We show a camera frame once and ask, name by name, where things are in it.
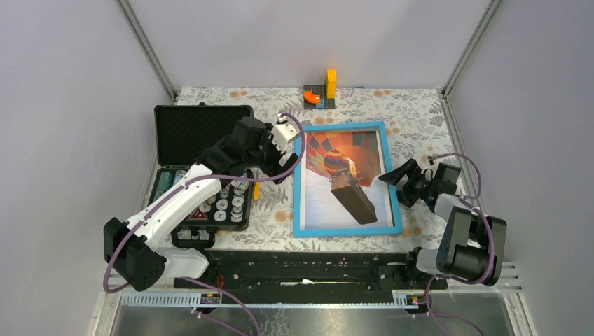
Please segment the blue wooden picture frame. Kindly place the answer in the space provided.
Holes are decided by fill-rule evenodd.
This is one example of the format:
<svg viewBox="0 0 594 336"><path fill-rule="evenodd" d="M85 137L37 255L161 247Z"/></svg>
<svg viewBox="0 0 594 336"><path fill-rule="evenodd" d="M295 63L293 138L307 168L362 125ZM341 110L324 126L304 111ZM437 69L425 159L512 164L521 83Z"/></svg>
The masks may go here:
<svg viewBox="0 0 594 336"><path fill-rule="evenodd" d="M403 232L396 188L379 179L393 169L384 122L306 126L295 151L295 237Z"/></svg>

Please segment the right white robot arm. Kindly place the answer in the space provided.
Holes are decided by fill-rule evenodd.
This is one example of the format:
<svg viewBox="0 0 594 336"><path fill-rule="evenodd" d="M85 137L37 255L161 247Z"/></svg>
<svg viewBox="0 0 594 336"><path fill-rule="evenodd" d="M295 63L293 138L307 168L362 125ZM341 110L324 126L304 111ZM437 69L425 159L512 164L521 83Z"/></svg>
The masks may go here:
<svg viewBox="0 0 594 336"><path fill-rule="evenodd" d="M417 161L409 159L379 176L380 181L393 186L406 178L396 192L399 203L410 208L421 200L446 221L438 248L417 247L406 254L398 274L408 287L419 288L432 276L484 286L499 280L507 223L484 214L467 196L458 195L460 172L459 167L440 163L427 178Z"/></svg>

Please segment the hot air balloon photo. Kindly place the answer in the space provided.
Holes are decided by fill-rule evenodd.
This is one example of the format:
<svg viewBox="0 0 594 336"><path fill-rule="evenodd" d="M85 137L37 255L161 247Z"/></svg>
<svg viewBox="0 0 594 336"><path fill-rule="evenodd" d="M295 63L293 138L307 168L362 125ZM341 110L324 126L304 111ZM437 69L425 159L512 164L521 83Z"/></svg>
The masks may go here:
<svg viewBox="0 0 594 336"><path fill-rule="evenodd" d="M378 177L386 172L376 129L309 132L301 169L304 232L372 232L396 228L392 192Z"/></svg>

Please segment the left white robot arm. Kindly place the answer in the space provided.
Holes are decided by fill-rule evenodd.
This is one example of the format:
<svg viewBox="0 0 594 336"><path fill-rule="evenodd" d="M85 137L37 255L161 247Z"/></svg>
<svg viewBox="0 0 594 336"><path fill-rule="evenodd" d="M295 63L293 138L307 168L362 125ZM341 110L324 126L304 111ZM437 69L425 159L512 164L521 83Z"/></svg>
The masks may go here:
<svg viewBox="0 0 594 336"><path fill-rule="evenodd" d="M156 201L124 222L108 221L104 292L117 293L128 286L144 291L163 278L186 278L202 288L213 285L218 271L199 250L163 248L162 243L185 217L231 181L257 182L244 176L246 170L260 169L265 174L262 181L283 182L305 153L288 152L296 139L304 141L305 130L294 115L281 113L274 125L243 117Z"/></svg>

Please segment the orange thin tool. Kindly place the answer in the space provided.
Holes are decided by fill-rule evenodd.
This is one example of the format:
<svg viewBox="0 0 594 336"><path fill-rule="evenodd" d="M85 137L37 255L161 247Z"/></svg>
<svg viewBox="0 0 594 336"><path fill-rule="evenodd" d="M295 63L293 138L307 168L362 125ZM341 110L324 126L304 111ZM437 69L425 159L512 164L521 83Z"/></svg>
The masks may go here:
<svg viewBox="0 0 594 336"><path fill-rule="evenodd" d="M260 199L260 194L261 194L260 189L261 189L260 183L259 182L256 182L254 184L254 194L253 194L253 197L254 197L255 200L259 200Z"/></svg>

